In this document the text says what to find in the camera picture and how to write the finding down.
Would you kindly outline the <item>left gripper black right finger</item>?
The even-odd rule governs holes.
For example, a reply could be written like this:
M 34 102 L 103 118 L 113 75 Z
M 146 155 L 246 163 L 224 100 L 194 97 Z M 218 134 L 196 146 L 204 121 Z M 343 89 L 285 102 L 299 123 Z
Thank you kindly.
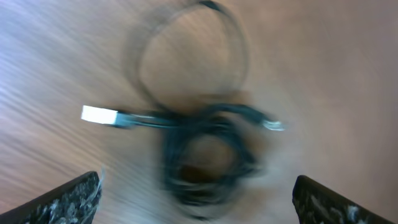
M 305 175 L 295 181 L 292 203 L 300 224 L 393 224 Z

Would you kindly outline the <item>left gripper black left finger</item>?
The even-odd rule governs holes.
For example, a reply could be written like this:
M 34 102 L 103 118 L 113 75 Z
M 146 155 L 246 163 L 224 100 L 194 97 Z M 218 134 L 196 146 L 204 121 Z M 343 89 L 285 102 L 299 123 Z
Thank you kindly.
M 91 224 L 102 196 L 102 180 L 89 171 L 1 214 L 1 224 Z

